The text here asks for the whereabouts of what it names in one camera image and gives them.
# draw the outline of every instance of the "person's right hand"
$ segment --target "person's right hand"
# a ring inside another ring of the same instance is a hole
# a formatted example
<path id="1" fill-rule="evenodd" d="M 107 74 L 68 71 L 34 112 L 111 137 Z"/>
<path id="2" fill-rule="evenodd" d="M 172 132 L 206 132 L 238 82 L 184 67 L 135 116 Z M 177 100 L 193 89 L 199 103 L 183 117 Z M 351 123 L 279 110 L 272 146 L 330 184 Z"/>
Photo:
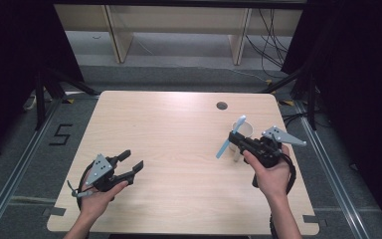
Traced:
<path id="1" fill-rule="evenodd" d="M 289 155 L 287 146 L 283 145 L 282 151 L 284 154 Z M 290 173 L 289 166 L 283 159 L 280 159 L 279 163 L 274 167 L 265 168 L 249 151 L 244 150 L 243 155 L 247 163 L 254 169 L 259 188 L 267 199 L 287 195 L 287 183 L 289 182 Z"/>

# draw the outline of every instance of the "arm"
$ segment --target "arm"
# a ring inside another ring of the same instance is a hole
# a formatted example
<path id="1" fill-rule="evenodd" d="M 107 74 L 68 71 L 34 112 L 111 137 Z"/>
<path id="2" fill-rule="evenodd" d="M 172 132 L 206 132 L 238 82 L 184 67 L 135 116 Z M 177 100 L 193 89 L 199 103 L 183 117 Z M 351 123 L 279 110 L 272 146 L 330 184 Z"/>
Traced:
<path id="1" fill-rule="evenodd" d="M 289 149 L 286 146 L 283 146 L 282 150 L 289 155 Z M 264 168 L 247 150 L 244 151 L 244 158 L 254 169 L 260 190 L 269 202 L 279 238 L 301 238 L 287 200 L 287 183 L 289 180 L 287 164 L 281 160 L 274 167 Z"/>
<path id="2" fill-rule="evenodd" d="M 90 196 L 82 198 L 80 216 L 64 238 L 86 238 L 93 224 L 95 224 L 97 219 L 106 211 L 109 203 L 127 185 L 127 181 L 121 182 L 107 192 L 98 192 L 95 188 L 91 189 L 96 192 Z"/>

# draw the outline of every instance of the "table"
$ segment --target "table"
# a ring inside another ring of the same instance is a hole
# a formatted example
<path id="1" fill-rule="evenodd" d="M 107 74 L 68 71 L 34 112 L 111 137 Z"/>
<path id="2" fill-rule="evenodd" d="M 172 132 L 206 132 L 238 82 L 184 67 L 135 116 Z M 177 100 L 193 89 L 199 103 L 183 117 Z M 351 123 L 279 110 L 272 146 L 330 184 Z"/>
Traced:
<path id="1" fill-rule="evenodd" d="M 217 103 L 227 104 L 219 110 Z M 257 235 L 270 234 L 270 208 L 252 186 L 254 171 L 235 162 L 227 149 L 216 153 L 232 123 L 246 115 L 253 136 L 272 125 L 285 129 L 272 95 L 184 92 L 103 92 L 67 176 L 74 185 L 98 153 L 115 156 L 126 149 L 131 157 L 115 174 L 144 168 L 122 191 L 92 228 L 93 232 L 140 234 Z M 295 158 L 290 146 L 290 156 Z M 297 180 L 289 203 L 303 235 L 318 233 L 297 161 Z M 68 231 L 79 215 L 76 199 L 64 184 L 52 215 L 51 231 Z"/>

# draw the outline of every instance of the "wooden table top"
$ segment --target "wooden table top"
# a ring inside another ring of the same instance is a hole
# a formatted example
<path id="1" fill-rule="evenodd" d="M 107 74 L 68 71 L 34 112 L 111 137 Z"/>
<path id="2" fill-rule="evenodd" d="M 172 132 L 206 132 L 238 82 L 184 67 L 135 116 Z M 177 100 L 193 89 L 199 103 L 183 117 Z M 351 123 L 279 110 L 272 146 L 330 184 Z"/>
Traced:
<path id="1" fill-rule="evenodd" d="M 228 105 L 219 110 L 217 103 Z M 73 185 L 99 153 L 115 156 L 131 150 L 115 175 L 144 160 L 144 168 L 109 205 L 93 232 L 139 234 L 258 235 L 270 234 L 270 208 L 263 193 L 252 186 L 254 171 L 235 162 L 228 148 L 216 153 L 232 123 L 245 115 L 254 137 L 277 125 L 286 130 L 272 95 L 179 92 L 103 92 L 67 176 Z M 302 175 L 289 203 L 303 235 L 318 233 Z M 51 231 L 69 231 L 80 211 L 65 183 L 52 215 Z"/>

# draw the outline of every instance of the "forearm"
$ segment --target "forearm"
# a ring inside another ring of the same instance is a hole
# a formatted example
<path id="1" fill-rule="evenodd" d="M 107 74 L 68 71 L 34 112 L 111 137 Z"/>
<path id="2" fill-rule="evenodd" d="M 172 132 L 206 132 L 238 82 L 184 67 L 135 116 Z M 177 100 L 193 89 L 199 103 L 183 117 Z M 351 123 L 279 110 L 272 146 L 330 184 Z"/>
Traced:
<path id="1" fill-rule="evenodd" d="M 90 229 L 93 224 L 96 222 L 96 219 L 92 219 L 80 214 L 77 218 L 76 223 L 74 223 L 71 230 L 65 235 L 65 239 L 84 239 L 87 237 Z"/>
<path id="2" fill-rule="evenodd" d="M 286 196 L 268 198 L 279 238 L 301 238 Z"/>

